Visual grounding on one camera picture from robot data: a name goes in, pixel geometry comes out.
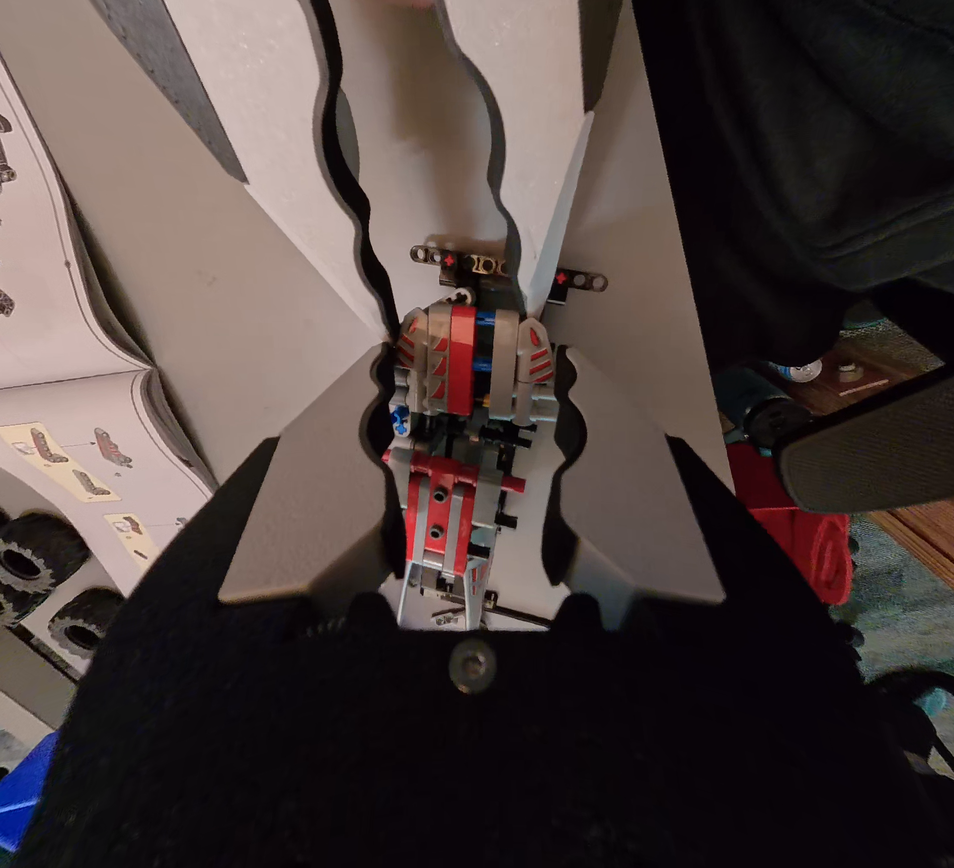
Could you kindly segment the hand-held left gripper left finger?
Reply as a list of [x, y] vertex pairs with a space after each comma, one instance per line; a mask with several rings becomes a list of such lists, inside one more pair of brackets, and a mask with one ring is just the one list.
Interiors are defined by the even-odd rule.
[[399, 510], [383, 454], [392, 346], [373, 345], [281, 432], [219, 590], [223, 604], [350, 604], [393, 572]]

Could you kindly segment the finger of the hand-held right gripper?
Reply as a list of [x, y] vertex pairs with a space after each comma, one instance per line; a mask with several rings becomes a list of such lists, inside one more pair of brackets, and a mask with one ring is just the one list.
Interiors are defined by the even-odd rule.
[[371, 331], [398, 328], [370, 209], [340, 144], [327, 0], [163, 0], [257, 205]]
[[590, 135], [579, 0], [438, 0], [483, 96], [487, 182], [507, 228], [507, 276], [544, 307]]

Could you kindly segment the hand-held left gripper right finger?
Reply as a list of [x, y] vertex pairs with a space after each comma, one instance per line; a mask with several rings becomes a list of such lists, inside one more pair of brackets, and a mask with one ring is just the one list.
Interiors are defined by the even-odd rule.
[[725, 589], [667, 435], [579, 350], [556, 352], [555, 470], [543, 566], [620, 630], [647, 599], [721, 605]]

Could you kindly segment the toy brick vehicle model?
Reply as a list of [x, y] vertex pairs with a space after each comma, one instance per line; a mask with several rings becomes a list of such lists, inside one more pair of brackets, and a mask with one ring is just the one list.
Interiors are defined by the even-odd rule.
[[[448, 293], [403, 319], [394, 342], [393, 443], [384, 461], [403, 517], [404, 567], [397, 619], [407, 628], [544, 631], [506, 617], [482, 619], [484, 603], [551, 618], [521, 600], [494, 564], [504, 551], [543, 549], [555, 470], [556, 352], [541, 311], [525, 310], [507, 276], [506, 253], [415, 245], [411, 259], [436, 268]], [[466, 615], [429, 617], [465, 601]]]

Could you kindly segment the grey desk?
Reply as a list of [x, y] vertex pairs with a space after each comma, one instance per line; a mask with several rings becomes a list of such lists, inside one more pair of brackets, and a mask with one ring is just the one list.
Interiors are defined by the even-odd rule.
[[[211, 551], [186, 548], [202, 513], [226, 498], [224, 458], [238, 466], [239, 447], [281, 432], [373, 345], [392, 348], [405, 316], [448, 293], [436, 268], [410, 257], [415, 245], [506, 253], [507, 228], [487, 182], [491, 129], [479, 87], [442, 22], [438, 0], [427, 9], [380, 0], [327, 0], [337, 29], [342, 75], [339, 133], [343, 154], [369, 205], [369, 241], [388, 274], [398, 328], [375, 340], [324, 277], [232, 178], [140, 68], [89, 0], [2, 0], [2, 65], [6, 65], [40, 132], [74, 213], [106, 302], [159, 373], [173, 416], [213, 475], [211, 498], [143, 573], [123, 612], [145, 605], [145, 593], [178, 557], [186, 584]], [[631, 0], [622, 0], [602, 96], [571, 202], [566, 233], [576, 232], [578, 186], [588, 185], [592, 139], [613, 106], [605, 87], [623, 69], [619, 33], [636, 41]], [[633, 327], [611, 307], [585, 319], [590, 334], [572, 338], [611, 382], [642, 405], [635, 378], [643, 365], [625, 359]], [[652, 413], [646, 412], [652, 420]], [[395, 492], [399, 505], [397, 486]], [[225, 561], [212, 576], [216, 616], [265, 615], [272, 604], [302, 604], [320, 626], [343, 626], [350, 604], [296, 597], [223, 604], [219, 590], [250, 508], [237, 511], [238, 535], [225, 539]], [[393, 572], [380, 585], [388, 622], [417, 639], [422, 628], [399, 625], [405, 554], [403, 517], [388, 524], [395, 538]], [[555, 585], [543, 550], [504, 551], [494, 564], [523, 576], [513, 589], [541, 602]]]

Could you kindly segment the red plastic object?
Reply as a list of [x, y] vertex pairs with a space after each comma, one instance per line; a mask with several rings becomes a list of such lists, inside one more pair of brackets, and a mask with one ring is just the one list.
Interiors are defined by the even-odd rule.
[[851, 594], [850, 517], [798, 508], [782, 486], [773, 459], [746, 443], [727, 445], [734, 491], [787, 554], [824, 604], [840, 606]]

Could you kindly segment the open instruction booklet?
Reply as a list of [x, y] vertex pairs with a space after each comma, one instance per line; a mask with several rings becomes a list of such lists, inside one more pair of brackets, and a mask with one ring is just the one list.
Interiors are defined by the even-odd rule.
[[217, 484], [106, 302], [6, 65], [1, 133], [2, 469], [129, 594]]

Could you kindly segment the blue bin with printed tag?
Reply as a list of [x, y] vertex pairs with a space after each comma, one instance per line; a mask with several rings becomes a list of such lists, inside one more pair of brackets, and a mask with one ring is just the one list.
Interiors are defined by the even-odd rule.
[[15, 853], [39, 803], [58, 742], [59, 731], [46, 735], [1, 780], [1, 849]]

